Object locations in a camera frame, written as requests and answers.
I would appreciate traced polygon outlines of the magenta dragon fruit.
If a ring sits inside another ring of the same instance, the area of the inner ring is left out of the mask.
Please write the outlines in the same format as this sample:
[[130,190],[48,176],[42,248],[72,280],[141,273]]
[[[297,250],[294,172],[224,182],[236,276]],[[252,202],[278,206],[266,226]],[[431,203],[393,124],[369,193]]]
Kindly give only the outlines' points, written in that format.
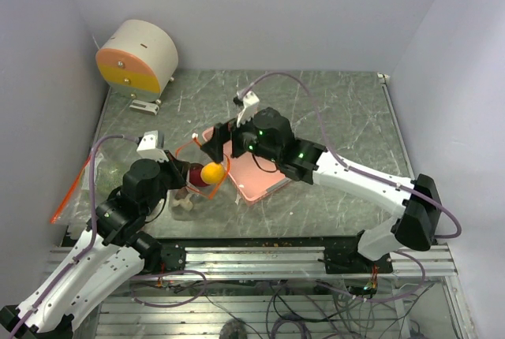
[[208,183],[206,183],[202,178],[202,170],[204,166],[200,163],[192,163],[189,167],[188,178],[189,183],[198,187],[203,188],[207,187]]

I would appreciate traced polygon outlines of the orange fruit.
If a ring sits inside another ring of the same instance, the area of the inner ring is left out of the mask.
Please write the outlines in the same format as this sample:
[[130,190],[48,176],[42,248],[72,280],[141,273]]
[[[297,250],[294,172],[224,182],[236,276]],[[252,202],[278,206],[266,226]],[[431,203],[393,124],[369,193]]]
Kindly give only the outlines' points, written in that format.
[[200,171],[200,178],[205,184],[218,184],[226,174],[226,169],[220,163],[209,162]]

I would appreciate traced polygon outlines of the white garlic bulb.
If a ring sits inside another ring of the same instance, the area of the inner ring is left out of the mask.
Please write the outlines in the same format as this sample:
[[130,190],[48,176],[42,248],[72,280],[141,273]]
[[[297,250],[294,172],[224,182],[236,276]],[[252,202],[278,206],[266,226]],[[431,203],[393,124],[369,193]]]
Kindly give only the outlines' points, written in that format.
[[182,210],[185,211],[191,211],[193,209],[193,202],[191,201],[190,194],[186,195],[185,197],[174,195],[170,205],[175,208],[180,207]]

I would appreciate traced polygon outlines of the pink plastic basket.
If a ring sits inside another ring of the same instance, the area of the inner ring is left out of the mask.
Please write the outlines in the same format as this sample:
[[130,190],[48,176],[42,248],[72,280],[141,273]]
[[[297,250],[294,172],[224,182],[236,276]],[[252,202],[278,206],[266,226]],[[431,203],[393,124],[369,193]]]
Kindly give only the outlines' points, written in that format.
[[229,181],[232,191],[248,206],[252,206],[291,182],[279,171],[269,173],[268,170],[274,170],[275,165],[257,155],[256,162],[250,153],[245,153],[240,158],[232,158],[230,141],[225,144],[223,154],[225,158],[222,164],[227,167],[230,162],[230,171],[216,194],[224,193],[225,182]]

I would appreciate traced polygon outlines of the clear bag orange zipper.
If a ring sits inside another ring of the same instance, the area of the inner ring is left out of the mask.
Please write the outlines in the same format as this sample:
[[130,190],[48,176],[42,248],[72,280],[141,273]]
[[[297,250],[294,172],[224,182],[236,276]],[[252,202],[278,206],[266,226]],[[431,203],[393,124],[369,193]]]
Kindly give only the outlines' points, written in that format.
[[[95,177],[95,168],[97,165],[103,161],[112,161],[116,162],[119,165],[125,167],[125,172],[127,170],[127,165],[122,162],[118,162],[116,159],[108,156],[106,152],[99,150],[95,157],[95,165],[94,165],[94,177]],[[74,179],[73,183],[69,187],[69,190],[65,194],[63,200],[58,205],[58,208],[53,213],[50,224],[53,225],[85,225],[88,219],[90,218],[90,188],[89,188],[89,164],[91,158],[88,157],[86,162],[80,169],[80,172]],[[95,191],[95,204],[98,205],[108,195],[101,196]]]

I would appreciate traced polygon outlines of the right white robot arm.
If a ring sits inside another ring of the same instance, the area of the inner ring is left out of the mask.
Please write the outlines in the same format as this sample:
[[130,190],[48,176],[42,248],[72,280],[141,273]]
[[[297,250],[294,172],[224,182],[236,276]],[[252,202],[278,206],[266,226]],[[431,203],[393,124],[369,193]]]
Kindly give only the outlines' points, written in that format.
[[246,123],[232,119],[216,124],[201,149],[221,162],[227,144],[233,158],[249,153],[273,162],[292,181],[337,188],[388,211],[389,220],[357,235],[356,248],[347,255],[353,270],[365,272],[401,247],[431,248],[441,203],[430,176],[421,173],[411,180],[336,158],[324,145],[296,137],[290,121],[272,108],[262,109]]

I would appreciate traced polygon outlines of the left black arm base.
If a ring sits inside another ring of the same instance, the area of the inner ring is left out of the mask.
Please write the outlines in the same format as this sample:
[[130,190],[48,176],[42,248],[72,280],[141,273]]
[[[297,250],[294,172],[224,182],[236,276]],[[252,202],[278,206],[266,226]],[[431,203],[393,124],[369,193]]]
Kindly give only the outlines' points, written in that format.
[[182,270],[185,266],[186,252],[179,244],[160,243],[150,234],[140,232],[134,237],[132,247],[144,260],[141,275]]

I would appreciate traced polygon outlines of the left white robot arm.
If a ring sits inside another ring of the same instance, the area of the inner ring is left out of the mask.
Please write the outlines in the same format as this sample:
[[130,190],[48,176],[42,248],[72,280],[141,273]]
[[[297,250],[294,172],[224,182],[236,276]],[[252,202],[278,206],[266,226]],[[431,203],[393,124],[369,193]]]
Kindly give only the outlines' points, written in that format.
[[160,270],[162,245],[142,229],[167,193],[185,186],[188,169],[170,152],[135,161],[46,281],[23,302],[1,310],[10,337],[71,338],[118,286]]

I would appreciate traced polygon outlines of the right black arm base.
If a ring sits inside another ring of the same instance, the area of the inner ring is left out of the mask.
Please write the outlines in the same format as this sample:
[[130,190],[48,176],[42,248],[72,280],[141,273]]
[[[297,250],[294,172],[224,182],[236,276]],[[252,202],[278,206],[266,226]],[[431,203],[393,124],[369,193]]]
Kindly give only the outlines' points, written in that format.
[[387,261],[389,253],[374,261],[358,253],[357,245],[363,233],[361,230],[353,236],[323,237],[324,252],[319,262],[324,264],[327,274],[371,274],[373,270],[379,274],[393,272],[393,266]]

